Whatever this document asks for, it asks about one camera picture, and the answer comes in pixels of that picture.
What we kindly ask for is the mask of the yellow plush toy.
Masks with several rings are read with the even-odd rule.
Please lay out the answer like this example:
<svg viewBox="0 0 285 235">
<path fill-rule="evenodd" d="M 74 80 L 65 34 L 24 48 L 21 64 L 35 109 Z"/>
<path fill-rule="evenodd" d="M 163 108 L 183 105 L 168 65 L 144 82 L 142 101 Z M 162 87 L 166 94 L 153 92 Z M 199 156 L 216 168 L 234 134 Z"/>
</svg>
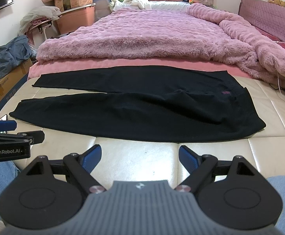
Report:
<svg viewBox="0 0 285 235">
<path fill-rule="evenodd" d="M 285 1 L 282 0 L 268 0 L 268 3 L 272 3 L 281 7 L 285 7 Z"/>
</svg>

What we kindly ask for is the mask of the blue denim clothes pile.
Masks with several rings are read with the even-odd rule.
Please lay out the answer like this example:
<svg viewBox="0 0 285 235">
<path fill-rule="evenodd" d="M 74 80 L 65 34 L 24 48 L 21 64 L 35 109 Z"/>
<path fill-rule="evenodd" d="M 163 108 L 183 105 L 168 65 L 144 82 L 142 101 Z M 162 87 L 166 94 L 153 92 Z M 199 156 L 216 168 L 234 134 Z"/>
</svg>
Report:
<svg viewBox="0 0 285 235">
<path fill-rule="evenodd" d="M 37 50 L 29 44 L 26 35 L 17 36 L 0 46 L 0 79 L 24 61 L 35 58 L 36 54 Z"/>
</svg>

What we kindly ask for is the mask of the white cloth on chair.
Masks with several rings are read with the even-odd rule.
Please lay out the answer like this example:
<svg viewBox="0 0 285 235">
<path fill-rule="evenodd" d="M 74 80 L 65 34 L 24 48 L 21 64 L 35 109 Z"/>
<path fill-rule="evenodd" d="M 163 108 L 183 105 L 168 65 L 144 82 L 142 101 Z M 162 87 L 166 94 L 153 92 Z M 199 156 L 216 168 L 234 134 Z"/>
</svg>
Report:
<svg viewBox="0 0 285 235">
<path fill-rule="evenodd" d="M 60 15 L 60 9 L 55 6 L 40 6 L 34 8 L 21 19 L 18 36 L 24 35 L 29 30 L 33 22 L 39 20 L 58 20 Z"/>
</svg>

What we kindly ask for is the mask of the black pants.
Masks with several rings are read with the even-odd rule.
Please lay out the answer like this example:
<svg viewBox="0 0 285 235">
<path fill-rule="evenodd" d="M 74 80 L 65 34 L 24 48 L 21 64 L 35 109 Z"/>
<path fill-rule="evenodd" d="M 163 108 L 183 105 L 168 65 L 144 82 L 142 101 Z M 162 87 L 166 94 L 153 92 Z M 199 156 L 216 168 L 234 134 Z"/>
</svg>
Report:
<svg viewBox="0 0 285 235">
<path fill-rule="evenodd" d="M 118 66 L 44 74 L 34 85 L 76 94 L 22 100 L 11 117 L 63 132 L 196 143 L 242 139 L 266 125 L 226 71 Z"/>
</svg>

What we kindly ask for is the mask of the fluffy pink blanket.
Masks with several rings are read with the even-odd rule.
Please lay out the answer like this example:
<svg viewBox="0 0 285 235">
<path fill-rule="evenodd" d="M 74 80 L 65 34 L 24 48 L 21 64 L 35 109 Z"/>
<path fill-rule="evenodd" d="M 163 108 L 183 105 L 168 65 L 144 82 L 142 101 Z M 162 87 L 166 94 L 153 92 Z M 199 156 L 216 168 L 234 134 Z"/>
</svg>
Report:
<svg viewBox="0 0 285 235">
<path fill-rule="evenodd" d="M 186 11 L 119 9 L 38 48 L 39 62 L 154 57 L 217 61 L 285 87 L 285 49 L 243 17 L 203 4 Z"/>
</svg>

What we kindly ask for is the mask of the pink plastic storage bin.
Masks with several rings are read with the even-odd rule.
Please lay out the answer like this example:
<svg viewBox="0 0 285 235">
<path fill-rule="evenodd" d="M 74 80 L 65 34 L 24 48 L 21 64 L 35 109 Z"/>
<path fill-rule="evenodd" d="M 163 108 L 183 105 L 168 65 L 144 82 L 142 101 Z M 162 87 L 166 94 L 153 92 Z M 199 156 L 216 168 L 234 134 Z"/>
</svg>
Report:
<svg viewBox="0 0 285 235">
<path fill-rule="evenodd" d="M 95 3 L 76 7 L 61 13 L 56 21 L 60 34 L 91 26 L 95 22 Z"/>
</svg>

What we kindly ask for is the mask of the white clothes on bed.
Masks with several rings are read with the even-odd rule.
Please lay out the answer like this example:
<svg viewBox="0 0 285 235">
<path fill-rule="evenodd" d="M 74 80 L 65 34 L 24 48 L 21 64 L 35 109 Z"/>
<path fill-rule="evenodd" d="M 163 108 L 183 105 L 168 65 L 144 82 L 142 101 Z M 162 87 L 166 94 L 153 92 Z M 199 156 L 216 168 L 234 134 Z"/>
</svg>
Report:
<svg viewBox="0 0 285 235">
<path fill-rule="evenodd" d="M 113 0 L 109 6 L 112 11 L 117 11 L 125 7 L 134 10 L 151 10 L 149 0 Z"/>
</svg>

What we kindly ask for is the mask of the pink bed sheet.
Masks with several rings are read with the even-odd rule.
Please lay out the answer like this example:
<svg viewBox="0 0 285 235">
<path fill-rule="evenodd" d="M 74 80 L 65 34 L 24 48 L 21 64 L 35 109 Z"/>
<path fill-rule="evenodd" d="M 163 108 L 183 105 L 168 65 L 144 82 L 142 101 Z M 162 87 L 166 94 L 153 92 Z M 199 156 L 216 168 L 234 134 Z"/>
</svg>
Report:
<svg viewBox="0 0 285 235">
<path fill-rule="evenodd" d="M 170 66 L 186 70 L 197 70 L 205 72 L 227 71 L 232 76 L 251 78 L 251 76 L 240 70 L 235 65 L 226 65 L 215 61 L 191 61 L 173 58 L 146 58 L 146 59 L 64 59 L 46 62 L 37 62 L 29 69 L 28 79 L 37 78 L 42 74 L 60 73 L 68 71 L 80 71 L 88 69 L 109 68 L 117 66 Z"/>
</svg>

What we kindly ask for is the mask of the purple quilted headboard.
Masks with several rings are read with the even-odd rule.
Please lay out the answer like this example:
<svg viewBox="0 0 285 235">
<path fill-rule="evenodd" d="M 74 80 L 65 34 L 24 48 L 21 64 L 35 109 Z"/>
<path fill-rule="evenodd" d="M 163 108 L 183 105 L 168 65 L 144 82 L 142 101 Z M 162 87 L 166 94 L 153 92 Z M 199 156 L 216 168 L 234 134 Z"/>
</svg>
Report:
<svg viewBox="0 0 285 235">
<path fill-rule="evenodd" d="M 261 0 L 241 0 L 239 15 L 285 47 L 285 8 Z"/>
</svg>

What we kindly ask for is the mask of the cardboard box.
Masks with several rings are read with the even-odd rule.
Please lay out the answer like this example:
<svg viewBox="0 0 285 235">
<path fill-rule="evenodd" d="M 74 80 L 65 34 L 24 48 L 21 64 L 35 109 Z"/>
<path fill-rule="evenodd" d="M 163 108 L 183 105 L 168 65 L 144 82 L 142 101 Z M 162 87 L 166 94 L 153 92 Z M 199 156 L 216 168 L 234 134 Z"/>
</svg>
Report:
<svg viewBox="0 0 285 235">
<path fill-rule="evenodd" d="M 18 89 L 26 83 L 32 65 L 33 63 L 29 58 L 0 79 L 0 110 L 15 95 Z"/>
</svg>

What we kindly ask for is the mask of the blue striped bag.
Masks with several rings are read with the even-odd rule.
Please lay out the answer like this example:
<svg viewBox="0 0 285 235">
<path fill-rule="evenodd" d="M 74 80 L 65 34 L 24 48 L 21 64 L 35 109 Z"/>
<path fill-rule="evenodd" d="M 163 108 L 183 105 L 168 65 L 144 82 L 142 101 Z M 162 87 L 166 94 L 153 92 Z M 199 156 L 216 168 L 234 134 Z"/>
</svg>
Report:
<svg viewBox="0 0 285 235">
<path fill-rule="evenodd" d="M 111 14 L 109 4 L 112 0 L 92 0 L 95 3 L 95 21 Z"/>
</svg>

